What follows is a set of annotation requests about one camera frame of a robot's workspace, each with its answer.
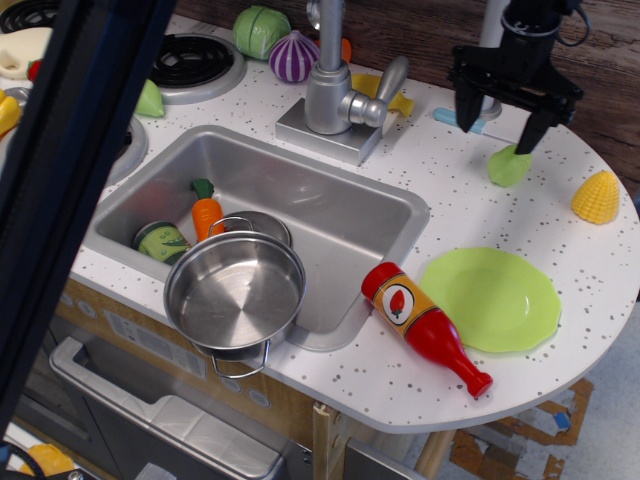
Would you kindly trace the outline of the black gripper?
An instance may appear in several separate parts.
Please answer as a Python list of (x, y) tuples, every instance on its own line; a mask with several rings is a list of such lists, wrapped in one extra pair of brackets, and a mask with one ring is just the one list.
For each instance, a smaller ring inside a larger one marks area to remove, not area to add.
[(456, 122), (469, 132), (485, 96), (529, 115), (515, 153), (530, 154), (552, 125), (568, 124), (583, 90), (560, 74), (551, 62), (560, 21), (541, 25), (502, 21), (498, 48), (460, 45), (453, 49), (449, 78), (455, 87)]

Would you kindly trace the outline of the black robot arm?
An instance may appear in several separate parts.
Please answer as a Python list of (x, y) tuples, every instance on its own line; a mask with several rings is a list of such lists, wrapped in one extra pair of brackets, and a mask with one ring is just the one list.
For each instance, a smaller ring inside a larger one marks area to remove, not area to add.
[[(174, 10), (171, 1), (66, 1), (1, 176), (1, 422), (8, 425), (78, 249), (123, 211), (101, 195)], [(428, 221), (418, 196), (274, 145), (205, 125), (132, 180), (138, 212), (181, 218), (199, 173), (223, 195), (308, 234), (294, 243), (323, 317), (343, 333), (369, 310), (355, 290), (374, 258), (403, 260)]]

